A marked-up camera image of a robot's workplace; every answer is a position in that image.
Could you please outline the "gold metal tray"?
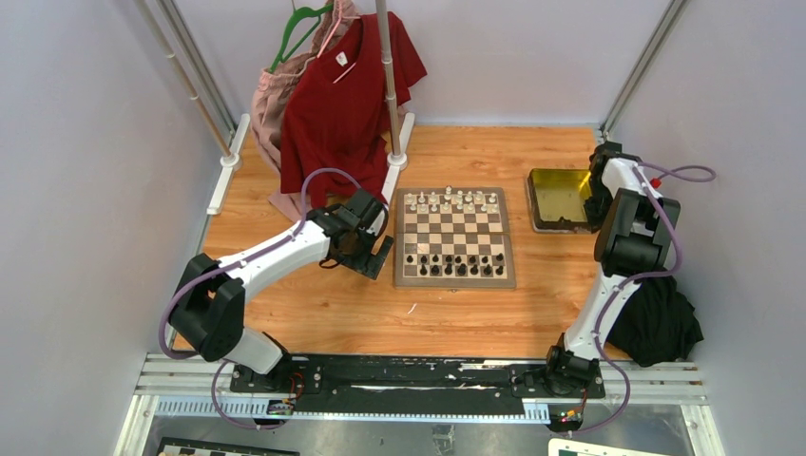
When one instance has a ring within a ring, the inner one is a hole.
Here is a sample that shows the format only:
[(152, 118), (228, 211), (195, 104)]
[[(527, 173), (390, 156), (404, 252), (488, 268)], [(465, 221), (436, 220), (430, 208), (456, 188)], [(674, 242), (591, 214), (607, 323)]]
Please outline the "gold metal tray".
[(527, 177), (533, 230), (537, 233), (591, 234), (585, 202), (591, 197), (584, 169), (533, 168)]

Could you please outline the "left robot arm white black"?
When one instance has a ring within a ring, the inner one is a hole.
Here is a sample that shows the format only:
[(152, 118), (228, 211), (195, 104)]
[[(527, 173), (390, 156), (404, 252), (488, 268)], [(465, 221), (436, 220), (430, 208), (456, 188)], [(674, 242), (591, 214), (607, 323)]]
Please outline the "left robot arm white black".
[(265, 390), (282, 391), (291, 380), (287, 351), (246, 327), (247, 304), (314, 263), (376, 279), (393, 245), (393, 238), (382, 234), (388, 219), (387, 206), (358, 189), (345, 203), (313, 209), (250, 249), (219, 259), (199, 254), (188, 261), (162, 326), (173, 328), (204, 360), (242, 365)]

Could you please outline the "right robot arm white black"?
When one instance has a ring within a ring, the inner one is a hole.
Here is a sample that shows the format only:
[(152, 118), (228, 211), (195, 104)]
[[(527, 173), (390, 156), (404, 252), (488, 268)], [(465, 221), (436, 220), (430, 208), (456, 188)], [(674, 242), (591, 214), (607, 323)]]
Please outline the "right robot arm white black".
[(627, 300), (641, 281), (667, 275), (670, 253), (681, 258), (674, 232), (681, 204), (652, 186), (646, 166), (617, 142), (598, 145), (590, 157), (592, 195), (608, 204), (594, 246), (599, 270), (579, 316), (547, 353), (543, 383), (552, 395), (567, 396), (594, 384), (605, 341)]

